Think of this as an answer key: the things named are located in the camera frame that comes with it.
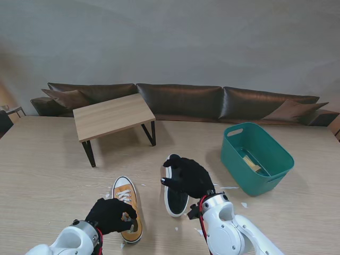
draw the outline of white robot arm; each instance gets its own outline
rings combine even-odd
[[[223,193],[206,199],[202,214],[208,224],[207,243],[213,255],[244,254],[252,246],[256,255],[283,255],[247,218],[234,215],[234,206]]]
[[[75,220],[64,228],[51,246],[40,244],[26,255],[100,255],[102,236],[89,222]]]
[[[256,255],[283,255],[247,218],[234,215],[234,206],[223,193],[203,201],[202,215],[208,224],[207,243],[213,255],[240,255],[252,246]],[[93,224],[75,220],[51,246],[38,245],[26,255],[101,255],[102,243],[103,237]]]

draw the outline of black sneaker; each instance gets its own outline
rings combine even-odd
[[[170,156],[167,157],[167,160],[176,157],[180,158],[180,156],[177,154],[171,154]],[[174,168],[172,166],[165,167],[165,177],[169,179],[178,180],[180,171],[181,171],[180,168]],[[188,201],[189,196],[186,193],[177,192],[165,186],[164,191],[165,207],[172,217],[181,216],[184,213],[186,206],[188,205]]]

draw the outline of red cable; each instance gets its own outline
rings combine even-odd
[[[102,234],[102,232],[100,231],[100,229],[97,228],[97,230],[98,230],[98,232],[99,232],[100,239],[101,239],[101,247],[99,248],[99,255],[103,255],[103,241],[104,241],[104,239],[103,239],[103,234]]]
[[[202,204],[203,204],[203,201],[205,200],[205,198],[208,197],[207,195],[204,195],[201,200],[200,200],[200,203],[199,203],[199,211],[200,211],[200,224],[201,224],[201,228],[202,228],[202,232],[203,232],[203,236],[206,240],[206,243],[208,244],[207,242],[207,232],[206,232],[206,228],[204,227],[204,223],[203,223],[203,215],[202,215]]]

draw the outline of green plastic basket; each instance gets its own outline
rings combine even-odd
[[[255,172],[245,156],[261,169]],[[293,157],[263,128],[250,122],[224,131],[221,160],[250,196],[272,190],[294,166]]]

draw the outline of white shoelace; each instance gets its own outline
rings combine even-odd
[[[122,192],[116,193],[116,196],[118,196],[118,200],[128,203],[132,201],[131,198],[129,198],[131,196],[131,194],[129,194],[130,192],[131,190],[124,190]]]

